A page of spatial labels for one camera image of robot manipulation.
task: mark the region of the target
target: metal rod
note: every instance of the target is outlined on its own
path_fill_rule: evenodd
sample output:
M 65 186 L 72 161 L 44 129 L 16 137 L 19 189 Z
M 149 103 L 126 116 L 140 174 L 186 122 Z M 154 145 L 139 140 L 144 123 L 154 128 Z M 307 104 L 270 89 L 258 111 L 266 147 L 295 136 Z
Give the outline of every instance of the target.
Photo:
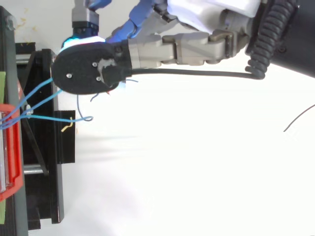
M 41 166 L 41 170 L 43 171 L 44 175 L 48 175 L 48 170 L 46 168 L 45 160 L 41 154 L 41 151 L 38 147 L 36 138 L 33 134 L 33 131 L 30 127 L 29 121 L 27 119 L 22 119 L 21 120 L 22 128 L 25 131 L 25 134 L 27 138 L 29 139 L 30 145 L 33 148 L 35 157 L 37 158 L 38 164 Z
M 37 175 L 37 174 L 42 174 L 42 173 L 43 173 L 43 170 L 39 164 L 24 166 L 25 175 Z
M 29 59 L 17 59 L 16 64 L 17 65 L 27 65 L 29 63 Z

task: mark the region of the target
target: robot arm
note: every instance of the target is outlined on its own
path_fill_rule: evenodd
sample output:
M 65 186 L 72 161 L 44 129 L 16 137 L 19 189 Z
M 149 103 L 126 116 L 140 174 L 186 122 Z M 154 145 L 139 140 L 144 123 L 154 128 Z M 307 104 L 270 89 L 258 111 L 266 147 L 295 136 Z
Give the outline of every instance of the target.
M 312 0 L 303 1 L 312 4 Z M 105 1 L 100 0 L 98 4 L 100 2 L 106 5 Z M 92 9 L 89 3 L 88 0 L 76 0 L 74 37 L 95 36 L 98 17 L 95 7 Z M 263 79 L 297 11 L 295 0 L 168 0 L 167 3 L 165 0 L 141 0 L 130 13 L 130 19 L 115 30 L 106 43 L 86 43 L 63 50 L 52 70 L 56 85 L 70 93 L 92 94 L 113 90 L 132 74 L 177 73 Z M 78 4 L 85 10 L 79 11 Z M 179 21 L 199 32 L 164 37 L 157 34 Z M 219 63 L 234 57 L 248 42 L 252 58 L 246 68 L 249 73 L 153 69 L 162 63 Z

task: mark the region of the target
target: blue wire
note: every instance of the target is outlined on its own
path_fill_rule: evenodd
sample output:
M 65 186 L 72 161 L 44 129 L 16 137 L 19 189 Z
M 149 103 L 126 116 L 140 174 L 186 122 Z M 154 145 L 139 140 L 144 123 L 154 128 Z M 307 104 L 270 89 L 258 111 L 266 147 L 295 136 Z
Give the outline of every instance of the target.
M 37 115 L 31 115 L 31 116 L 23 115 L 23 116 L 19 116 L 17 118 L 14 118 L 11 121 L 14 121 L 16 123 L 19 120 L 24 119 L 24 118 L 45 119 L 45 120 L 52 120 L 52 121 L 58 121 L 58 122 L 73 123 L 73 122 L 80 122 L 80 121 L 83 121 L 83 120 L 86 120 L 86 119 L 92 119 L 93 117 L 83 117 L 83 118 L 80 118 L 80 119 L 61 119 L 61 118 L 45 117 L 45 116 L 37 116 Z M 12 125 L 13 124 L 9 124 L 9 125 L 6 125 L 6 126 L 0 126 L 0 130 L 4 130 L 4 129 L 7 129 L 7 128 L 10 128 Z
M 51 99 L 55 98 L 58 96 L 58 94 L 62 93 L 62 90 L 59 90 L 58 92 L 54 93 L 53 95 L 47 97 L 45 100 L 42 100 L 41 102 L 37 103 L 35 106 L 29 108 L 28 110 L 24 111 L 21 115 L 25 115 L 27 114 L 27 112 L 30 112 L 32 110 L 35 110 L 37 107 L 40 107 L 41 105 L 43 105 L 44 103 L 50 101 Z
M 94 97 L 92 97 L 90 102 L 92 102 L 94 100 L 94 98 L 96 98 L 97 96 L 99 96 L 99 93 L 97 93 Z
M 30 111 L 33 111 L 33 110 L 36 109 L 37 107 L 40 107 L 40 106 L 43 105 L 44 103 L 46 103 L 46 102 L 50 101 L 51 99 L 55 98 L 56 96 L 58 96 L 58 94 L 60 94 L 61 92 L 62 92 L 62 90 L 59 90 L 58 92 L 54 93 L 53 95 L 51 95 L 51 96 L 47 97 L 46 99 L 42 100 L 41 102 L 37 103 L 37 104 L 36 104 L 35 106 L 33 106 L 32 108 L 30 108 L 30 109 L 28 109 L 28 110 L 25 110 L 25 111 L 21 114 L 21 116 L 27 114 L 27 113 L 30 112 Z M 16 124 L 17 122 L 19 122 L 19 120 L 20 120 L 20 119 L 18 119 L 18 118 L 13 118 L 13 119 L 11 119 L 11 120 L 8 120 L 8 121 L 2 123 L 2 124 L 0 125 L 0 127 L 2 127 L 2 126 L 7 126 L 7 125 L 9 125 L 9 124 L 14 125 L 14 124 Z
M 7 116 L 5 116 L 4 118 L 0 119 L 0 122 L 4 122 L 5 120 L 7 120 L 8 118 L 10 118 L 14 113 L 16 113 L 20 107 L 23 106 L 23 104 L 34 94 L 36 93 L 39 89 L 41 89 L 43 86 L 51 83 L 53 81 L 52 78 L 40 83 L 38 86 L 36 86 L 21 102 L 20 104 L 12 111 L 10 112 L 10 114 L 8 114 Z

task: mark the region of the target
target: robotic hand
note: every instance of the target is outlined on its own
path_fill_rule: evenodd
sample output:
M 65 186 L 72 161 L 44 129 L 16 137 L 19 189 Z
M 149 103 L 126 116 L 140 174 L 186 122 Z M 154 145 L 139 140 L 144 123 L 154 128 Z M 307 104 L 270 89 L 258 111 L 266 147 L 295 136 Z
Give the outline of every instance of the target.
M 102 42 L 98 8 L 111 0 L 75 0 L 73 36 L 53 65 L 54 82 L 73 94 L 115 89 L 135 74 L 173 73 L 263 79 L 270 62 L 315 77 L 313 0 L 141 0 L 129 20 Z M 196 32 L 161 37 L 177 23 Z M 155 69 L 219 63 L 247 47 L 248 73 Z

